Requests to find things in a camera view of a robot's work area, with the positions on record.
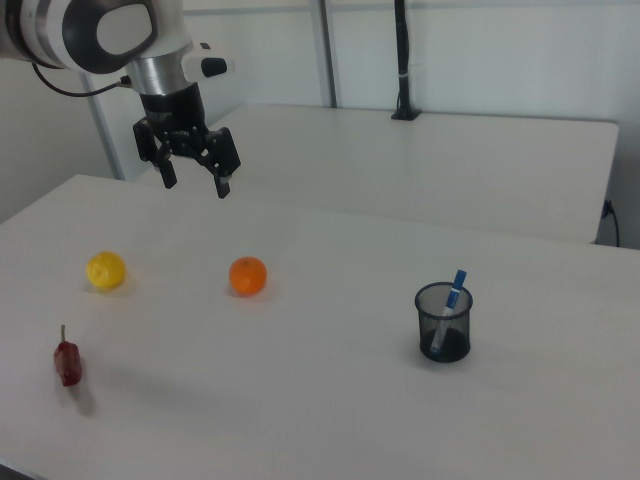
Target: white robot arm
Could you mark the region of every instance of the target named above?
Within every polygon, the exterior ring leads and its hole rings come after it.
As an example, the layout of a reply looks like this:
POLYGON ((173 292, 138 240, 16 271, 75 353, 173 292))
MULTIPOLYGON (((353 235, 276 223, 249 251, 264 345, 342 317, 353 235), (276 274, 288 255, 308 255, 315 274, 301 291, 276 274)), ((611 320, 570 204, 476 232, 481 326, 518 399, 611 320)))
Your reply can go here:
POLYGON ((167 188, 177 181, 171 154, 194 158, 221 198, 229 192, 240 160, 228 129, 206 128, 197 82, 232 65, 194 46, 182 0, 0 0, 0 58, 93 74, 124 67, 146 112, 134 126, 140 158, 167 188))

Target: black mesh pen holder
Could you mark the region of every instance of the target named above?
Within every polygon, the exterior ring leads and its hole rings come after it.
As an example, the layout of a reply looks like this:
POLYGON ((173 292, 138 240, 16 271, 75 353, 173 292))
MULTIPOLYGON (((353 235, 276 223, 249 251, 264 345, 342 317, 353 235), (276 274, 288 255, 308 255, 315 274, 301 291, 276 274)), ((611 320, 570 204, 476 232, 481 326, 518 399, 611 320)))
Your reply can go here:
POLYGON ((453 312, 443 315, 452 286, 448 282, 432 283, 416 294, 420 350, 434 362, 457 362, 471 349, 469 314, 473 297, 469 290, 462 288, 453 312))

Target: pen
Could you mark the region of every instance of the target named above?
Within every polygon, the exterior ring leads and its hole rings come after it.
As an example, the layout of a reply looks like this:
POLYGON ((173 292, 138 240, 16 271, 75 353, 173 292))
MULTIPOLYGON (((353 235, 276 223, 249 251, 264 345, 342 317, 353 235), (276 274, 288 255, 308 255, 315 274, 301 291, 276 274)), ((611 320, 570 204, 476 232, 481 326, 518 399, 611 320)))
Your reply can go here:
MULTIPOLYGON (((462 289, 462 284, 464 280, 467 278, 467 272, 464 270, 458 270, 456 274, 456 278, 453 281, 453 285, 451 285, 451 292, 449 292, 449 298, 447 299, 447 304, 442 311, 443 317, 450 317, 453 315, 453 311, 456 308, 456 303, 458 303, 458 297, 460 296, 460 290, 462 289)), ((429 351, 433 355, 438 355, 440 353, 440 348, 442 348, 442 342, 444 342, 444 337, 447 334, 447 324, 445 321, 439 321, 438 326, 436 328, 436 333, 433 336, 433 342, 431 342, 431 348, 429 351)))

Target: wall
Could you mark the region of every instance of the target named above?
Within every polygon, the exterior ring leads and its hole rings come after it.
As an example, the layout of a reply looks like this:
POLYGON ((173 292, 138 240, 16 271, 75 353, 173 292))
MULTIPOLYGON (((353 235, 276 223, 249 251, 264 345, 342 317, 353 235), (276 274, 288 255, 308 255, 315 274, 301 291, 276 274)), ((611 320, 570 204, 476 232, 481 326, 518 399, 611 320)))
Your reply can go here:
MULTIPOLYGON (((76 73, 47 76, 83 88, 76 73)), ((0 85, 0 222, 76 174, 113 176, 88 100, 52 92, 13 60, 2 60, 0 85)))
MULTIPOLYGON (((431 112, 613 120, 623 246, 640 248, 640 2, 407 2, 414 103, 431 112)), ((338 104, 395 109, 393 2, 332 0, 338 104)), ((612 244, 609 220, 600 241, 612 244)))
MULTIPOLYGON (((235 72, 200 84, 207 122, 244 103, 328 106, 319 14, 315 0, 185 1, 194 41, 210 43, 235 61, 235 72)), ((100 87, 123 74, 91 81, 100 87)), ((117 89, 98 101, 121 176, 133 180, 149 168, 138 158, 132 132, 144 116, 138 95, 117 89)))

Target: lemon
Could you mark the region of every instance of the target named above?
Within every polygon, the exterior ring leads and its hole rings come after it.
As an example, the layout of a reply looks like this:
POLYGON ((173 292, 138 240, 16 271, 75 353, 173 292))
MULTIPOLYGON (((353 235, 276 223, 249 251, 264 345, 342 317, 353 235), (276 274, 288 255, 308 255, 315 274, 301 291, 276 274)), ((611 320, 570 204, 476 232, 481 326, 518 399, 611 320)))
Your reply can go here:
POLYGON ((126 272, 124 261, 113 252, 100 252, 87 263, 87 278, 98 288, 117 287, 126 272))

